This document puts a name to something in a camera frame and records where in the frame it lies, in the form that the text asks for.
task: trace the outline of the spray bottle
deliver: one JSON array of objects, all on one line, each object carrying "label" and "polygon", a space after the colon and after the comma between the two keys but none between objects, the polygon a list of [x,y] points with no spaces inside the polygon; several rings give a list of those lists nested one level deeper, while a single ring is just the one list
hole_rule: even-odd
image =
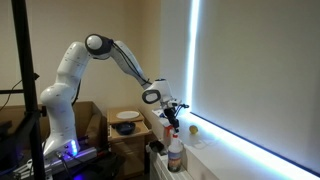
[{"label": "spray bottle", "polygon": [[183,146],[178,134],[173,134],[171,144],[168,147],[168,170],[171,172],[178,172],[181,168],[181,154]]}]

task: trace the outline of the wooden cabinet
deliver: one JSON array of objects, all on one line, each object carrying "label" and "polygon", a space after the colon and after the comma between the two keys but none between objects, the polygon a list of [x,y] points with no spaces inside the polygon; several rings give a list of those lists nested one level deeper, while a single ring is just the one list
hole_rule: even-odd
[{"label": "wooden cabinet", "polygon": [[[117,114],[124,111],[135,111],[138,112],[139,115],[129,119],[118,118]],[[109,128],[108,140],[111,151],[126,158],[117,179],[126,179],[143,174],[145,135],[151,133],[144,124],[144,116],[135,107],[110,108],[107,109],[107,120]],[[132,134],[123,136],[112,128],[113,124],[124,121],[131,121],[136,124],[135,130]]]}]

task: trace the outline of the plate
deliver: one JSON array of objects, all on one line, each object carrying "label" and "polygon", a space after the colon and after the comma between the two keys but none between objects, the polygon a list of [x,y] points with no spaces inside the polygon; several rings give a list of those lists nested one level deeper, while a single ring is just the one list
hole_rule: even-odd
[{"label": "plate", "polygon": [[119,119],[132,119],[138,117],[139,113],[137,111],[122,111],[117,114]]}]

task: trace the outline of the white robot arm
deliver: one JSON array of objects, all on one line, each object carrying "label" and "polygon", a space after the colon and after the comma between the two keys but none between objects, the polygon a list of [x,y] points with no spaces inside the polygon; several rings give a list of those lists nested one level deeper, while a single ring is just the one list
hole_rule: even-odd
[{"label": "white robot arm", "polygon": [[41,93],[40,100],[47,107],[50,122],[50,136],[44,148],[47,159],[55,157],[57,152],[76,155],[80,151],[71,101],[88,61],[106,60],[109,57],[116,61],[123,72],[137,79],[145,90],[142,95],[144,102],[152,104],[159,101],[170,123],[176,130],[179,127],[175,113],[180,101],[171,96],[168,82],[159,79],[151,84],[124,43],[92,34],[85,43],[74,42],[70,45],[57,70],[55,83]]}]

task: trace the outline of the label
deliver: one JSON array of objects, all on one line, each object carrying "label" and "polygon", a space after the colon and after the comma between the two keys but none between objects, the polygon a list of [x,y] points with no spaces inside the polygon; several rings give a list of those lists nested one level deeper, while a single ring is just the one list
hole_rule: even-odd
[{"label": "label", "polygon": [[180,171],[181,153],[168,152],[168,170],[171,172]]}]

